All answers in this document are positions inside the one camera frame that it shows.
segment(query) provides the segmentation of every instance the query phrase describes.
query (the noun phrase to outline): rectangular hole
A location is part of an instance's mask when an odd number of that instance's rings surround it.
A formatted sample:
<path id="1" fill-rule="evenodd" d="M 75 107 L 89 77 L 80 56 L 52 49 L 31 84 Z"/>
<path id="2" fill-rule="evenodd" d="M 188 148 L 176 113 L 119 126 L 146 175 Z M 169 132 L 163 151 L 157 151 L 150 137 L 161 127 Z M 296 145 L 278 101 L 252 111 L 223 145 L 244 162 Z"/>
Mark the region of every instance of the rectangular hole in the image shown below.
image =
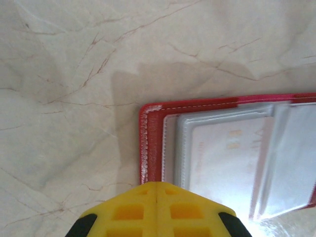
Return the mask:
<path id="1" fill-rule="evenodd" d="M 172 219 L 201 219 L 203 214 L 199 206 L 191 203 L 175 203 L 170 207 Z"/>
<path id="2" fill-rule="evenodd" d="M 109 229 L 106 237 L 142 237 L 142 229 Z"/>
<path id="3" fill-rule="evenodd" d="M 179 227 L 173 229 L 174 237 L 211 237 L 209 229 Z"/>
<path id="4" fill-rule="evenodd" d="M 142 220 L 144 218 L 144 206 L 142 204 L 129 204 L 119 206 L 113 216 L 113 220 Z"/>

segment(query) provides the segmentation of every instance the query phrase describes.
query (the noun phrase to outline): card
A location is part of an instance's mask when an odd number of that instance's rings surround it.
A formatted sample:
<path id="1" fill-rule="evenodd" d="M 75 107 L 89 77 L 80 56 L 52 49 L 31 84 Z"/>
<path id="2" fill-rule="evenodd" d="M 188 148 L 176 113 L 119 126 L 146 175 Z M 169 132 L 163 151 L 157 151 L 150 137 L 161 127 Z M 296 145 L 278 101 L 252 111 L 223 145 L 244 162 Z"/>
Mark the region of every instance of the card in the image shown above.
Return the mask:
<path id="1" fill-rule="evenodd" d="M 273 105 L 180 115 L 177 121 L 174 184 L 189 189 L 192 132 L 197 126 L 272 116 Z"/>
<path id="2" fill-rule="evenodd" d="M 316 105 L 278 105 L 275 118 L 255 219 L 308 205 L 316 183 Z"/>
<path id="3" fill-rule="evenodd" d="M 272 127 L 273 118 L 196 127 L 189 190 L 229 206 L 247 219 L 257 164 Z"/>

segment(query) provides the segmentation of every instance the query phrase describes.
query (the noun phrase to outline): red card holder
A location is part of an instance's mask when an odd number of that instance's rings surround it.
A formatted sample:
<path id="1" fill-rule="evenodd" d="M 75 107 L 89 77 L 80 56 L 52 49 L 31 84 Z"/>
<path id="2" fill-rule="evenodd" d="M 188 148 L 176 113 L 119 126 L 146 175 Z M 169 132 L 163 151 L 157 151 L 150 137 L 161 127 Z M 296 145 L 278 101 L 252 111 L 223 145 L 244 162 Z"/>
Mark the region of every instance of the red card holder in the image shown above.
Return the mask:
<path id="1" fill-rule="evenodd" d="M 250 95 L 144 105 L 139 113 L 140 182 L 161 181 L 163 120 L 168 115 L 235 108 L 257 102 L 312 103 L 316 93 Z M 316 189 L 310 205 L 316 206 Z"/>

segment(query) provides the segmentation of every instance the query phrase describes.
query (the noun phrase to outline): table surface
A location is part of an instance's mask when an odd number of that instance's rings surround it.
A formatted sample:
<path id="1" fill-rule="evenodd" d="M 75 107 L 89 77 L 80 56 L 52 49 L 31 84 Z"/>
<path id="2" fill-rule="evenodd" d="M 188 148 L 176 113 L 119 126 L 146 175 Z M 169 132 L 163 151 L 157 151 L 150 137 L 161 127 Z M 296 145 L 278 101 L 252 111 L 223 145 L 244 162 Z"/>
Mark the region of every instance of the table surface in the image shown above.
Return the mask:
<path id="1" fill-rule="evenodd" d="M 64 236 L 138 185 L 145 103 L 316 91 L 316 1 L 4 0 L 1 236 Z M 316 209 L 247 224 L 312 237 Z"/>

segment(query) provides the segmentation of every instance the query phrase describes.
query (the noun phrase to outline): white card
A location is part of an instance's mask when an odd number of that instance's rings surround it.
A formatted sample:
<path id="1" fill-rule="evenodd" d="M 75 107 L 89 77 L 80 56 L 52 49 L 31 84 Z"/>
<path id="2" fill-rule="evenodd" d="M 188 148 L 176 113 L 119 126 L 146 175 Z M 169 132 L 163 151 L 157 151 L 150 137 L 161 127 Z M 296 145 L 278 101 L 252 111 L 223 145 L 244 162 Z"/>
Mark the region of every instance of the white card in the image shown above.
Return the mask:
<path id="1" fill-rule="evenodd" d="M 247 219 L 257 163 L 265 155 L 273 120 L 255 118 L 195 127 L 190 191 L 229 206 Z"/>
<path id="2" fill-rule="evenodd" d="M 316 182 L 316 105 L 288 106 L 280 136 L 269 148 L 266 191 L 256 219 L 271 218 L 306 206 Z"/>

